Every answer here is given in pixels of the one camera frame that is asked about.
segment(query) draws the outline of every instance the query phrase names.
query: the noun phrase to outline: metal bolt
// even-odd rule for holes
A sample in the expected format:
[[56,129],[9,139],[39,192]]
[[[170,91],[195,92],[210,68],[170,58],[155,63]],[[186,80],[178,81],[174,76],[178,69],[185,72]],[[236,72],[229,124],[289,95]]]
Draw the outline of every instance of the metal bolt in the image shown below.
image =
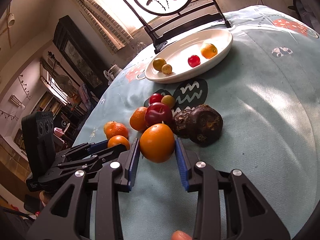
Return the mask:
[[197,162],[196,163],[196,166],[198,167],[198,168],[204,168],[205,167],[205,162]]
[[84,175],[84,171],[82,171],[82,170],[79,170],[79,171],[75,172],[75,176],[76,177],[82,177],[83,175]]
[[112,162],[110,163],[110,167],[113,169],[119,168],[120,167],[120,163],[119,162]]
[[241,170],[238,170],[238,169],[235,169],[232,171],[233,175],[235,176],[241,176],[242,175],[242,171]]

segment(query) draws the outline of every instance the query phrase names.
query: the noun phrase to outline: light blue tablecloth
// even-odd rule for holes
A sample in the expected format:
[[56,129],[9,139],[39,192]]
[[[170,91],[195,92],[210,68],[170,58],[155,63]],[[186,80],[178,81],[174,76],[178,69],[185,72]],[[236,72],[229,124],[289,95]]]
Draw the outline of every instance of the light blue tablecloth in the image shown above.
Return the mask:
[[[293,237],[320,198],[320,40],[296,19],[265,6],[225,16],[234,42],[220,64],[186,82],[157,84],[144,78],[154,55],[148,46],[104,93],[75,145],[105,140],[103,125],[111,120],[130,128],[133,111],[158,90],[180,96],[175,111],[209,104],[223,117],[220,140],[200,148],[185,139],[184,146],[217,170],[241,169]],[[208,24],[176,40],[209,27],[224,26]],[[130,142],[140,136],[129,130]],[[184,192],[174,157],[162,164],[140,159],[133,191],[119,198],[124,239],[169,240],[177,229],[193,233],[197,194]]]

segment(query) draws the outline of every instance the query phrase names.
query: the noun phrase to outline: checkered curtain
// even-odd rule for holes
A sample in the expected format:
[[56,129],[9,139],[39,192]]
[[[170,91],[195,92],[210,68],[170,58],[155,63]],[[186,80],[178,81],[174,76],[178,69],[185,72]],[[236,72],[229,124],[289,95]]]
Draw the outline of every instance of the checkered curtain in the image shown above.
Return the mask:
[[70,0],[75,3],[85,19],[107,46],[111,54],[128,45],[132,36],[119,25],[96,1]]

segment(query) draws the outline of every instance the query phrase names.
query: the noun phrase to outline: white oval plate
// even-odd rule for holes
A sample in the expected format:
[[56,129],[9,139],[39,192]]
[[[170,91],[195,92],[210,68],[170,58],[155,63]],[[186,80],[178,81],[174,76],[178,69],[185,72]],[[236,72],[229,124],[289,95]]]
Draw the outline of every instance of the white oval plate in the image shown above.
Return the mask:
[[[181,82],[196,77],[222,61],[229,53],[232,42],[232,34],[223,29],[211,29],[193,33],[170,44],[157,54],[147,66],[145,76],[150,81],[162,84]],[[204,43],[211,43],[216,46],[218,54],[211,59],[202,57],[200,48]],[[194,68],[190,67],[188,58],[191,55],[198,55],[201,64]],[[164,58],[167,64],[172,66],[170,75],[165,75],[153,68],[152,62],[158,57]]]

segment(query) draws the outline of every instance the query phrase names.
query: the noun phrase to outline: taro root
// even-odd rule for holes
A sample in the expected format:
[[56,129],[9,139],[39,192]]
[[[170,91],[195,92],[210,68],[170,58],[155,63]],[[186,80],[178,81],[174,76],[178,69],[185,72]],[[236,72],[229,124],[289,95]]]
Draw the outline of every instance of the taro root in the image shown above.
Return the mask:
[[206,146],[219,139],[223,121],[216,110],[199,105],[188,115],[186,125],[190,140]]
[[186,109],[176,113],[173,118],[172,131],[181,138],[189,138],[186,121],[191,112],[192,110]]

